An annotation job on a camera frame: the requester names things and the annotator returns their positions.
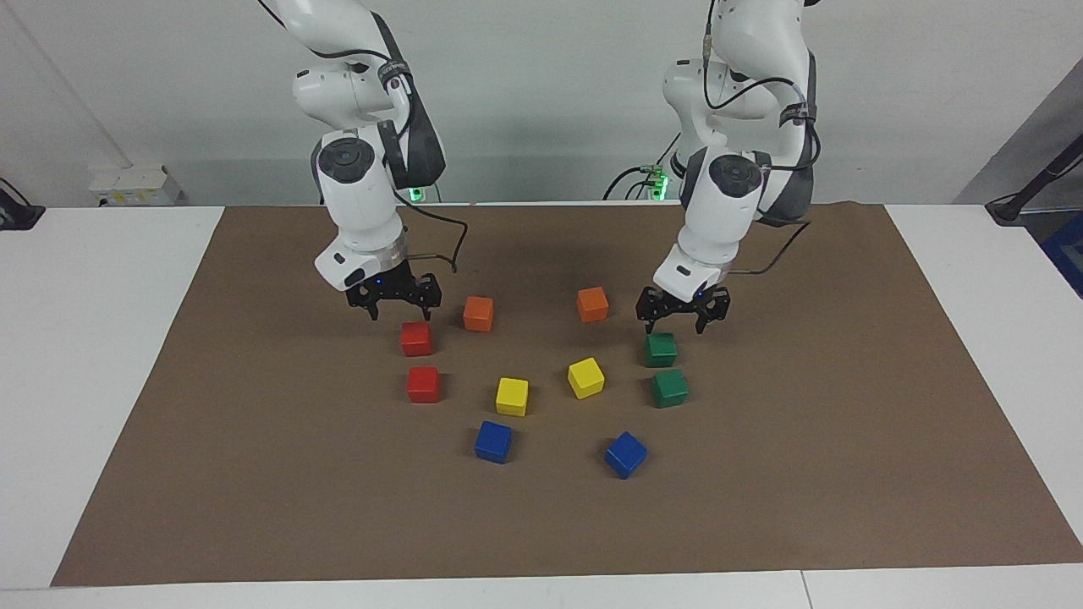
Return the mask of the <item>yellow wooden cube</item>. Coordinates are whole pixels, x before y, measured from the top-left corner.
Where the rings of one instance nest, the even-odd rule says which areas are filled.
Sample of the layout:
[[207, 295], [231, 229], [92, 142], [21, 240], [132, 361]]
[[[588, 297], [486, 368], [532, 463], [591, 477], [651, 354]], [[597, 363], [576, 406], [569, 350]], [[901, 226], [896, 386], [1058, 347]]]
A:
[[601, 392], [606, 377], [596, 359], [585, 358], [567, 367], [566, 379], [576, 398], [583, 400]]
[[499, 378], [495, 397], [495, 412], [506, 416], [525, 417], [529, 404], [529, 381], [510, 377]]

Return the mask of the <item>blue wooden cube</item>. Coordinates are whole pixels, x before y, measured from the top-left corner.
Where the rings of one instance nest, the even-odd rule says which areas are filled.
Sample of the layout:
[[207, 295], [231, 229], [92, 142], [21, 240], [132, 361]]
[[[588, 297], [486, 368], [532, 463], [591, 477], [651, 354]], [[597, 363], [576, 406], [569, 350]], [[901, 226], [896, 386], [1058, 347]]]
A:
[[509, 425], [484, 420], [477, 431], [473, 452], [479, 459], [487, 459], [490, 463], [503, 465], [508, 462], [512, 439], [514, 439], [514, 429]]
[[627, 480], [645, 462], [649, 451], [637, 436], [629, 431], [619, 433], [604, 451], [603, 459], [606, 466], [619, 479]]

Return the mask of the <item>brown table mat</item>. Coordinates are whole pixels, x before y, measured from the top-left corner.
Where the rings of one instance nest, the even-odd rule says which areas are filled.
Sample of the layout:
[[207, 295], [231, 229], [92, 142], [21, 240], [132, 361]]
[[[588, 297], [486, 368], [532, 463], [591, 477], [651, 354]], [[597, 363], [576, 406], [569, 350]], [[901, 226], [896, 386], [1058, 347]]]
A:
[[[371, 322], [313, 267], [316, 208], [225, 211], [97, 479], [55, 585], [597, 575], [1083, 562], [1083, 544], [888, 212], [819, 206], [734, 304], [676, 338], [654, 409], [634, 304], [677, 206], [457, 209], [430, 357], [402, 302]], [[576, 294], [606, 291], [580, 323]], [[490, 332], [465, 300], [492, 298]], [[595, 358], [601, 392], [567, 367]], [[410, 403], [414, 366], [438, 403]], [[495, 412], [529, 381], [525, 417]], [[509, 425], [508, 462], [475, 455]], [[645, 462], [604, 463], [629, 431]]]

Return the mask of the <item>black stand with foot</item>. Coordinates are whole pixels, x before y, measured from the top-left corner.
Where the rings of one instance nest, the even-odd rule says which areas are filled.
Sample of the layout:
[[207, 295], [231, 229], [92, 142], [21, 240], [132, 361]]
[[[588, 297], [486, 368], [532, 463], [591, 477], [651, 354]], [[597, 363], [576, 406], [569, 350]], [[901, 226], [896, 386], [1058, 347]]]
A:
[[986, 211], [999, 225], [1015, 224], [1025, 210], [1025, 206], [1033, 200], [1042, 189], [1055, 184], [1064, 176], [1071, 173], [1081, 163], [1083, 163], [1083, 132], [1072, 139], [1028, 184], [1017, 192], [986, 203]]

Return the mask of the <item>blue crate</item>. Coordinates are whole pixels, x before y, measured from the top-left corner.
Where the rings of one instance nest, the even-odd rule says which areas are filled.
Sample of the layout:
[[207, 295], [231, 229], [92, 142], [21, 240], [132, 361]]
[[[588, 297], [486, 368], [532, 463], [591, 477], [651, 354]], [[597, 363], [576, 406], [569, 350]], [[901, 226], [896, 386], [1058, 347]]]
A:
[[1040, 246], [1064, 281], [1083, 299], [1083, 211], [1042, 239]]

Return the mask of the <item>black clamp mount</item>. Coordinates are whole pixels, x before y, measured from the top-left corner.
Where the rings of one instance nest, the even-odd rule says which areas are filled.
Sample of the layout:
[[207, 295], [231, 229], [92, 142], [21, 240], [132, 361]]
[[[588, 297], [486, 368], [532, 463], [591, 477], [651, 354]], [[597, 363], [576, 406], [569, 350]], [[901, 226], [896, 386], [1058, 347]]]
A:
[[19, 189], [0, 177], [0, 231], [31, 230], [45, 210], [45, 206], [32, 204]]

